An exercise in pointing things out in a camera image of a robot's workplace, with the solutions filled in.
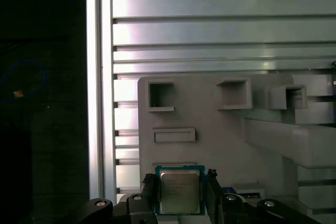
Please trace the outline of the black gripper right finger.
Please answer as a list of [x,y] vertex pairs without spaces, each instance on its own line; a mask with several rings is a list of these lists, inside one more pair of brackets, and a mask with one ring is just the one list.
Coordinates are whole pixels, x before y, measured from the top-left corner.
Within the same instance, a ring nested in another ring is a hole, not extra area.
[[225,193],[215,169],[206,175],[206,210],[211,223],[318,223],[311,217],[275,199],[262,199],[251,205],[239,194]]

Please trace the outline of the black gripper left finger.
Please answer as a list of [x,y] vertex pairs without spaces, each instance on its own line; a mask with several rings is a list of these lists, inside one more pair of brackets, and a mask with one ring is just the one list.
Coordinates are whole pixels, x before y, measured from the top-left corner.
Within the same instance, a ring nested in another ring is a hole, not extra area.
[[79,223],[157,223],[154,213],[158,179],[146,174],[139,193],[116,205],[104,198],[90,200],[79,210]]

